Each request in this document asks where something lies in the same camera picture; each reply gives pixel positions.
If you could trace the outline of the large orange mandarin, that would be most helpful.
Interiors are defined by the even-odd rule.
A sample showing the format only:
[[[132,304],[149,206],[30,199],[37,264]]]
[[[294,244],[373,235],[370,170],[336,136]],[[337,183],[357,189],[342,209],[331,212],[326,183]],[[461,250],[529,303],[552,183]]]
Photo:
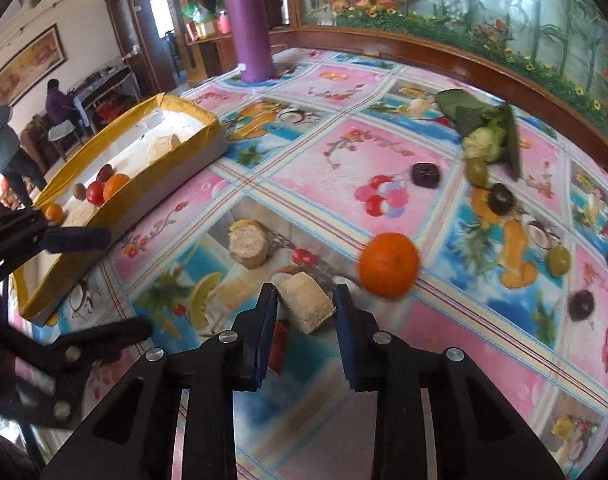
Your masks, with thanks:
[[[50,223],[62,224],[65,219],[63,207],[57,203],[50,204],[42,211],[46,220]]]

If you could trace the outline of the large beige foam cylinder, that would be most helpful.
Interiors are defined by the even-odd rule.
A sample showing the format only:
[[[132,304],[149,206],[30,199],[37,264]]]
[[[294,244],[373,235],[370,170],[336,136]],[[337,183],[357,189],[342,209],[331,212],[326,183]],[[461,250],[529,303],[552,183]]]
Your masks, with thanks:
[[[64,206],[65,218],[63,226],[87,226],[90,219],[95,215],[98,207],[87,202],[71,198]]]

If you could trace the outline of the brown kiwi fruit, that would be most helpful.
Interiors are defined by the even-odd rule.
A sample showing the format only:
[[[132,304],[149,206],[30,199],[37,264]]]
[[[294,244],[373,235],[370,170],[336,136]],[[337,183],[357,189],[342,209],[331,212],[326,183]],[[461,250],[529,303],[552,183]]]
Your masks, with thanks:
[[[73,195],[77,200],[86,200],[86,196],[87,196],[86,186],[81,183],[76,183],[73,186]]]

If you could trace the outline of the red tomato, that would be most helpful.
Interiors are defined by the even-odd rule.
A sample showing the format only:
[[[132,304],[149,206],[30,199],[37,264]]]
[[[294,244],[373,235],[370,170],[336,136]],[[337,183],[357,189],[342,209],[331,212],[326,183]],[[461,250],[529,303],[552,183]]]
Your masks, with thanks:
[[[88,203],[96,207],[100,207],[104,203],[104,183],[94,181],[86,188],[86,200]]]

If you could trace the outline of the small orange tangerine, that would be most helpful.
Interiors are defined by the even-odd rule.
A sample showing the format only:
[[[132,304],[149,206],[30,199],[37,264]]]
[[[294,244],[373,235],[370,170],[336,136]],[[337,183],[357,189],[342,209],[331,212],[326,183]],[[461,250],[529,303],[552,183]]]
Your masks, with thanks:
[[[127,174],[113,174],[103,186],[103,200],[107,202],[114,196],[124,185],[130,181]]]

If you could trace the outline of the red jujube date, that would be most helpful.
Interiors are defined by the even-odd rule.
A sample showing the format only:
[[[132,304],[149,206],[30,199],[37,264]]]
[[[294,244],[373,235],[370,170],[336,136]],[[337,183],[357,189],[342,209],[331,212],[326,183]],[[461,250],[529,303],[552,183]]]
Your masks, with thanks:
[[[97,180],[102,183],[106,183],[107,180],[110,179],[114,174],[113,166],[110,164],[105,164],[100,168],[97,174]]]

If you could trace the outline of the beige foam chunk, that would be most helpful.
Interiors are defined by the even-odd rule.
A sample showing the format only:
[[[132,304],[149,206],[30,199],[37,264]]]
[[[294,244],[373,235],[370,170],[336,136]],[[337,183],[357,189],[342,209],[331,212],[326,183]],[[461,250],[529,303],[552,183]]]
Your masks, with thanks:
[[[167,153],[174,151],[181,144],[176,134],[169,136],[157,136],[148,143],[148,162],[150,165],[164,157]]]
[[[335,315],[331,298],[305,272],[279,282],[277,289],[293,324],[304,334],[312,334]]]
[[[268,258],[270,242],[264,228],[255,221],[238,221],[229,228],[229,256],[246,269],[261,266]]]

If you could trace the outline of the orange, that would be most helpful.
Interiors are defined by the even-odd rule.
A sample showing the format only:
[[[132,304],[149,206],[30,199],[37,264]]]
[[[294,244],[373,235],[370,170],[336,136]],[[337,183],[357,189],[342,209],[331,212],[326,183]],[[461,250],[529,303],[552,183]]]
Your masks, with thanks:
[[[372,295],[395,300],[407,295],[420,266],[420,253],[410,238],[400,233],[382,233],[372,237],[360,252],[359,281]]]

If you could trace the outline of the dark plum right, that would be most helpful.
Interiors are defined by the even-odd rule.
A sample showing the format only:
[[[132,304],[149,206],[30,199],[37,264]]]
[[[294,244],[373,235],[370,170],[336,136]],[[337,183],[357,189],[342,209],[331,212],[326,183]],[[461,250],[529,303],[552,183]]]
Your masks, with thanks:
[[[573,322],[588,320],[596,307],[596,300],[589,289],[577,290],[568,300],[568,316]]]

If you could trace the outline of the dark plum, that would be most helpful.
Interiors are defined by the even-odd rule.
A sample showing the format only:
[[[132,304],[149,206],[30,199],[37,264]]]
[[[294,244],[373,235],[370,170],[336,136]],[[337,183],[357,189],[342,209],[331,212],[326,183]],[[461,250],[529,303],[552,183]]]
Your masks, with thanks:
[[[568,316],[573,322],[588,320],[596,307],[596,300],[589,289],[577,290],[568,300]]]
[[[515,197],[509,188],[497,182],[490,188],[487,205],[497,216],[506,216],[515,205]]]
[[[411,181],[420,188],[438,188],[441,170],[431,162],[417,162],[411,168]]]

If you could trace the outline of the patterned plastic tablecloth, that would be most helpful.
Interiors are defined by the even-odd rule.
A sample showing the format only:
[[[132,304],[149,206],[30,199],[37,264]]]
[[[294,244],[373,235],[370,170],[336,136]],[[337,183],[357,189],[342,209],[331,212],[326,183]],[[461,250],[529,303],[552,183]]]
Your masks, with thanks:
[[[116,232],[40,255],[41,342],[142,318],[54,479],[608,479],[608,178],[491,94],[290,49],[155,96],[39,203]]]

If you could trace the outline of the wooden side cabinet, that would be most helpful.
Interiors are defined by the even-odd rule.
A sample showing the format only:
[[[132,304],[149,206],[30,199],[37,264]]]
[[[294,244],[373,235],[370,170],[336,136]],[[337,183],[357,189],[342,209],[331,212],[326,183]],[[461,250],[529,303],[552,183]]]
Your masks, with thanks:
[[[219,34],[190,41],[188,34],[185,34],[180,55],[191,84],[223,75],[238,66],[231,35]]]

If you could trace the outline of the purple thermos bottle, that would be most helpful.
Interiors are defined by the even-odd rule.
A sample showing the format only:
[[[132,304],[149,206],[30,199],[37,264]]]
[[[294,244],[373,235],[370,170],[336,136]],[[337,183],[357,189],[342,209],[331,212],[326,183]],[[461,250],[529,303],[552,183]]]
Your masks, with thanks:
[[[265,0],[223,0],[231,27],[240,77],[257,84],[276,75]]]

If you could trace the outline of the flower bamboo glass partition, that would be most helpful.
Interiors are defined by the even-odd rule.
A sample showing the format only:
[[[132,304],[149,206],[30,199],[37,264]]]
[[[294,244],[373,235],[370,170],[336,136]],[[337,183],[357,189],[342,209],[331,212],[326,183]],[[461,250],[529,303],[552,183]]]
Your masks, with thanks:
[[[376,29],[487,58],[608,137],[608,21],[596,0],[299,0],[307,25]]]

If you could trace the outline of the framed wall painting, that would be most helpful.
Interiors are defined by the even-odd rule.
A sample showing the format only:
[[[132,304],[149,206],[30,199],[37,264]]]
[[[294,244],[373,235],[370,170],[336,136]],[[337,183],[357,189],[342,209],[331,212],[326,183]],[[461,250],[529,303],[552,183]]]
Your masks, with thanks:
[[[53,24],[0,69],[0,104],[16,104],[67,60],[58,25]]]

